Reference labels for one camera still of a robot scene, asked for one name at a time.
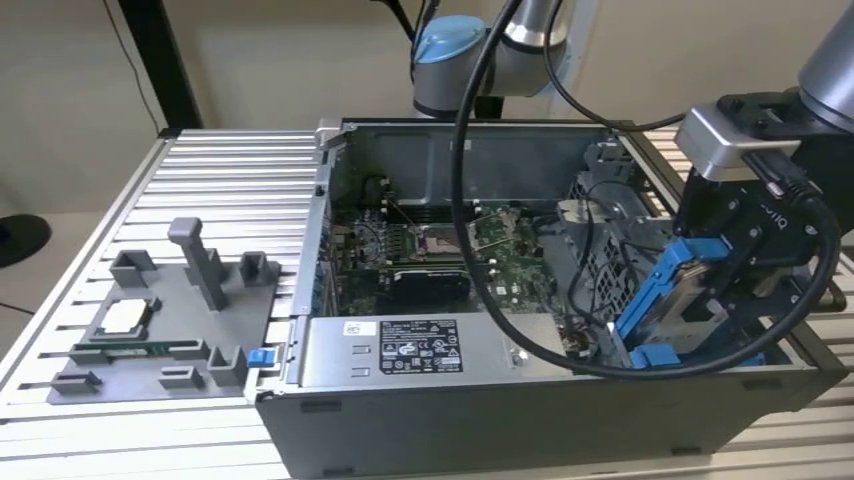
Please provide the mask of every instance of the blue cap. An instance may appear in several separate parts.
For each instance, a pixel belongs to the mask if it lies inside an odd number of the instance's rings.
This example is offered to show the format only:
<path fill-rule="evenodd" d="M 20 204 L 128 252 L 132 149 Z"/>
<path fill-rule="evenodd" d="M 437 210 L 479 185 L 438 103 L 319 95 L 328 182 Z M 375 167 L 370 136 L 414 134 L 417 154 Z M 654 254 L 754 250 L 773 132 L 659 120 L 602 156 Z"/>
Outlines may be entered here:
<path fill-rule="evenodd" d="M 474 47 L 486 35 L 486 23 L 478 17 L 449 15 L 437 18 L 422 33 L 415 63 L 438 63 Z"/>

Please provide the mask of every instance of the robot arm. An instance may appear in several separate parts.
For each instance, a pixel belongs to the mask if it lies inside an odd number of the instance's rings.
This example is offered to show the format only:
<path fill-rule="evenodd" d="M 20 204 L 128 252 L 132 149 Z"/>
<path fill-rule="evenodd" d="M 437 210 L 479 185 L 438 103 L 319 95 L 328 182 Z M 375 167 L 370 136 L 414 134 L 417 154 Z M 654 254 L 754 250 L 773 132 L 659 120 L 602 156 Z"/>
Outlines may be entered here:
<path fill-rule="evenodd" d="M 506 43 L 506 28 L 522 3 L 507 1 L 495 30 L 478 49 L 451 137 L 454 228 L 471 272 L 477 271 L 477 261 L 465 222 L 466 131 L 475 97 L 494 69 L 495 53 Z M 854 82 L 848 78 L 854 50 L 845 48 L 844 41 L 850 38 L 853 18 L 849 10 L 802 74 L 809 101 L 797 91 L 723 97 L 714 108 L 705 109 L 709 115 L 693 109 L 685 119 L 679 145 L 697 167 L 674 222 L 677 240 L 615 325 L 631 349 L 631 366 L 641 370 L 579 362 L 539 345 L 513 325 L 485 281 L 473 275 L 497 326 L 543 361 L 577 373 L 619 380 L 683 378 L 755 362 L 805 319 L 837 269 L 837 217 L 845 225 L 846 212 L 854 211 L 845 201 L 833 200 L 845 187 L 822 182 L 820 173 L 830 162 L 852 168 L 846 160 L 854 153 L 854 136 L 840 125 L 845 125 L 853 108 L 848 98 Z M 840 44 L 848 53 L 838 53 Z M 816 75 L 809 73 L 814 69 L 838 71 L 846 80 L 804 82 Z M 733 139 L 745 141 L 734 143 Z M 818 261 L 810 275 L 806 265 L 814 254 Z M 725 325 L 745 318 L 750 325 L 729 329 L 731 335 L 718 338 L 713 348 L 703 351 L 701 346 L 709 345 L 719 332 L 727 333 Z M 689 343 L 687 339 L 694 344 L 678 355 L 674 342 Z M 646 369 L 655 366 L 665 368 Z"/>
<path fill-rule="evenodd" d="M 545 32 L 557 1 L 522 2 L 505 29 L 482 95 L 533 96 L 549 84 L 543 65 Z M 569 30 L 566 21 L 558 21 L 557 25 L 549 52 L 554 59 L 563 56 Z M 441 17 L 425 27 L 417 39 L 413 71 L 414 106 L 422 115 L 454 118 L 487 29 L 483 20 L 462 15 Z"/>
<path fill-rule="evenodd" d="M 800 83 L 782 93 L 727 95 L 686 116 L 675 141 L 694 168 L 674 221 L 677 244 L 718 241 L 726 254 L 702 259 L 702 250 L 683 249 L 674 268 L 671 245 L 659 277 L 617 323 L 630 346 L 655 344 L 682 355 L 730 318 L 784 317 L 812 281 L 806 264 L 817 246 L 820 254 L 834 249 L 830 242 L 838 250 L 840 236 L 854 228 L 841 181 L 854 176 L 854 5 Z M 697 265 L 702 289 L 683 285 L 697 285 L 686 274 Z M 845 308 L 844 298 L 834 300 Z"/>

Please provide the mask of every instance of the black cable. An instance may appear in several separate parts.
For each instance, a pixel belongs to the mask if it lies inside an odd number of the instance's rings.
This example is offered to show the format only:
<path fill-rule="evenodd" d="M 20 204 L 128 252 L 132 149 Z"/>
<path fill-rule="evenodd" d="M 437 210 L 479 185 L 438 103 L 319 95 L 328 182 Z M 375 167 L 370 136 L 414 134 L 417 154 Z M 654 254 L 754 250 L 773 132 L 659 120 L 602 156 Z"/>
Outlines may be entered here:
<path fill-rule="evenodd" d="M 399 0 L 374 0 L 375 2 L 383 3 L 391 13 L 395 15 L 398 19 L 398 23 L 401 24 L 401 28 L 403 29 L 403 33 L 406 33 L 406 38 L 410 39 L 410 42 L 415 41 L 415 30 L 413 30 L 413 24 L 410 23 L 410 17 L 406 16 L 406 10 L 401 6 Z"/>
<path fill-rule="evenodd" d="M 647 252 L 653 252 L 653 253 L 665 253 L 665 249 L 663 248 L 658 248 L 658 247 L 650 247 L 649 245 L 642 245 L 641 243 L 637 242 L 631 242 L 629 240 L 623 240 L 621 242 L 625 245 L 629 245 L 630 247 L 635 247 L 637 250 L 645 250 Z"/>
<path fill-rule="evenodd" d="M 27 310 L 26 308 L 16 307 L 15 305 L 10 305 L 8 303 L 0 302 L 0 307 L 4 307 L 4 308 L 8 308 L 10 310 L 15 310 L 18 312 L 26 313 L 30 316 L 36 314 L 36 312 L 34 312 L 32 310 Z"/>
<path fill-rule="evenodd" d="M 727 353 L 714 360 L 709 360 L 699 364 L 682 365 L 678 367 L 658 367 L 655 369 L 631 369 L 587 364 L 567 358 L 565 355 L 545 348 L 517 329 L 505 316 L 501 306 L 495 302 L 495 298 L 493 298 L 483 278 L 481 278 L 481 275 L 471 274 L 478 271 L 478 263 L 466 229 L 466 208 L 463 203 L 463 148 L 466 144 L 466 133 L 469 130 L 469 117 L 471 116 L 475 98 L 478 96 L 486 71 L 490 67 L 495 48 L 521 3 L 522 0 L 507 0 L 495 20 L 494 28 L 487 35 L 483 50 L 478 56 L 478 61 L 466 85 L 463 100 L 457 113 L 454 133 L 451 136 L 451 210 L 454 213 L 454 229 L 459 240 L 463 261 L 470 272 L 471 283 L 475 286 L 475 291 L 478 292 L 483 306 L 486 307 L 498 328 L 523 350 L 541 360 L 562 368 L 571 369 L 579 374 L 597 375 L 617 380 L 666 380 L 714 373 L 735 367 L 741 365 L 745 360 L 764 352 L 769 346 L 780 342 L 789 332 L 792 332 L 792 329 L 810 313 L 810 309 L 821 299 L 825 293 L 825 287 L 833 279 L 833 275 L 837 270 L 837 262 L 840 261 L 841 233 L 833 210 L 830 210 L 825 202 L 818 197 L 808 198 L 802 203 L 806 220 L 820 232 L 816 236 L 820 255 L 816 273 L 813 274 L 813 279 L 810 280 L 801 298 L 797 300 L 786 316 L 780 319 L 765 333 L 762 333 L 762 335 L 759 335 L 747 345 L 738 347 L 737 351 Z"/>
<path fill-rule="evenodd" d="M 425 28 L 430 24 L 430 21 L 437 15 L 439 10 L 441 0 L 422 0 L 422 8 L 418 12 L 418 18 L 415 20 L 415 40 L 410 47 L 410 80 L 415 81 L 415 52 L 418 46 L 422 43 L 422 36 L 425 35 Z"/>
<path fill-rule="evenodd" d="M 357 228 L 365 228 L 369 232 L 371 232 L 371 234 L 374 235 L 374 238 L 377 239 L 377 254 L 371 257 L 371 261 L 377 260 L 381 256 L 381 254 L 383 253 L 383 240 L 379 236 L 379 233 L 377 232 L 377 230 L 374 230 L 373 227 L 367 226 L 363 223 L 357 223 L 355 224 Z"/>
<path fill-rule="evenodd" d="M 595 198 L 593 197 L 593 191 L 601 185 L 622 185 L 631 189 L 631 186 L 626 182 L 622 182 L 619 180 L 601 180 L 597 183 L 594 183 L 590 186 L 590 188 L 587 188 L 587 190 L 582 193 L 581 201 L 585 202 L 585 207 L 586 207 L 585 209 L 587 212 L 587 231 L 585 235 L 585 247 L 582 248 L 582 255 L 578 259 L 578 268 L 575 269 L 575 274 L 573 275 L 573 279 L 570 280 L 570 287 L 567 288 L 567 291 L 566 291 L 566 299 L 567 299 L 567 303 L 570 304 L 570 308 L 575 311 L 577 315 L 579 315 L 589 323 L 594 325 L 599 325 L 601 327 L 605 327 L 606 322 L 599 320 L 599 318 L 597 318 L 597 316 L 593 314 L 591 311 L 585 310 L 575 303 L 575 289 L 578 288 L 578 282 L 582 279 L 582 275 L 585 274 L 585 270 L 587 269 L 587 263 L 590 262 L 590 254 L 593 252 L 593 243 L 594 243 L 594 235 L 595 235 L 595 224 L 593 221 L 593 212 L 590 210 L 590 201 L 591 200 L 597 201 Z M 625 250 L 621 250 L 621 254 L 623 255 L 625 261 L 629 262 L 630 261 L 629 254 L 625 252 Z M 637 285 L 638 284 L 637 276 L 634 276 L 633 281 Z"/>
<path fill-rule="evenodd" d="M 148 105 L 148 100 L 146 99 L 146 93 L 143 92 L 143 81 L 139 78 L 139 70 L 136 69 L 136 65 L 134 65 L 131 54 L 128 53 L 128 49 L 124 46 L 124 40 L 122 39 L 122 34 L 119 33 L 119 27 L 116 26 L 116 19 L 112 16 L 112 10 L 110 10 L 110 5 L 107 4 L 107 0 L 102 0 L 102 3 L 104 4 L 104 10 L 107 10 L 107 17 L 110 18 L 110 25 L 112 26 L 112 31 L 116 34 L 116 38 L 119 39 L 119 46 L 122 47 L 122 53 L 124 53 L 124 58 L 128 61 L 128 65 L 131 65 L 131 69 L 134 70 L 134 80 L 136 81 L 136 90 L 139 91 L 139 98 L 143 100 L 143 105 L 146 106 L 146 111 L 148 112 L 148 118 L 151 118 L 151 123 L 154 123 L 155 125 L 155 134 L 160 134 L 160 124 L 158 123 L 155 114 L 151 111 L 151 105 Z"/>
<path fill-rule="evenodd" d="M 575 97 L 573 97 L 570 92 L 563 87 L 563 84 L 561 83 L 561 79 L 558 78 L 558 74 L 555 73 L 555 67 L 551 64 L 551 55 L 549 54 L 551 52 L 551 32 L 555 28 L 555 20 L 558 18 L 558 11 L 561 10 L 561 5 L 563 5 L 563 0 L 558 0 L 555 2 L 555 5 L 551 9 L 551 13 L 549 15 L 549 24 L 546 26 L 546 32 L 543 34 L 543 42 L 545 42 L 543 43 L 543 61 L 546 62 L 546 73 L 549 74 L 549 79 L 551 80 L 551 84 L 554 85 L 555 90 L 558 91 L 558 94 L 563 97 L 566 102 L 590 120 L 601 123 L 602 125 L 605 125 L 609 128 L 613 128 L 614 130 L 621 130 L 623 132 L 646 132 L 649 130 L 655 130 L 657 128 L 662 128 L 669 125 L 673 125 L 677 122 L 681 122 L 682 119 L 685 119 L 685 113 L 681 113 L 679 115 L 674 115 L 673 117 L 667 117 L 663 120 L 659 120 L 657 122 L 643 123 L 641 125 L 623 125 L 621 123 L 614 122 L 613 120 L 609 120 L 602 115 L 597 114 L 593 110 L 585 107 L 578 100 L 575 100 Z"/>

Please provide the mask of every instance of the slotted metal table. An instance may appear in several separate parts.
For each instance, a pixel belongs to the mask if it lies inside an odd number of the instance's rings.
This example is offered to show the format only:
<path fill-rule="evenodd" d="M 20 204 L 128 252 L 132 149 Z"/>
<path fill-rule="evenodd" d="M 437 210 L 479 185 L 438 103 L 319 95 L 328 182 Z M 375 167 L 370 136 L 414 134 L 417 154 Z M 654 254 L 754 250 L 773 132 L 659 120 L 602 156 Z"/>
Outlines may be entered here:
<path fill-rule="evenodd" d="M 674 129 L 647 134 L 685 176 Z M 123 249 L 178 262 L 166 240 L 176 216 L 206 222 L 206 245 L 224 260 L 263 250 L 283 265 L 266 342 L 288 336 L 304 222 L 314 192 L 314 131 L 184 131 L 158 142 L 44 305 L 0 363 L 0 478 L 288 478 L 244 398 L 52 406 L 48 382 L 111 287 Z M 854 369 L 854 262 L 837 283 L 849 310 L 814 315 L 813 329 Z M 841 479 L 854 478 L 854 375 L 800 412 L 761 419 L 715 455 L 442 478 Z"/>

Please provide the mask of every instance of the blue latch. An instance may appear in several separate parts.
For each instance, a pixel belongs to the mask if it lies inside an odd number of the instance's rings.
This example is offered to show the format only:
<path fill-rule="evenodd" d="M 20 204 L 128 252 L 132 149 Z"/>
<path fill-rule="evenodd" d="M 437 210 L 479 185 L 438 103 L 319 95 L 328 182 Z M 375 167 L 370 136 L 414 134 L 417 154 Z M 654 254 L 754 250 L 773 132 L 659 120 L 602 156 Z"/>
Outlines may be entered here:
<path fill-rule="evenodd" d="M 276 364 L 276 351 L 267 348 L 250 350 L 246 365 L 250 368 L 267 368 Z"/>
<path fill-rule="evenodd" d="M 682 361 L 669 343 L 647 343 L 638 346 L 630 353 L 634 368 L 662 367 L 679 365 Z"/>
<path fill-rule="evenodd" d="M 617 333 L 626 339 L 643 320 L 655 301 L 675 285 L 682 265 L 691 261 L 714 262 L 730 254 L 730 247 L 719 238 L 675 238 L 662 253 L 658 264 L 617 320 Z"/>

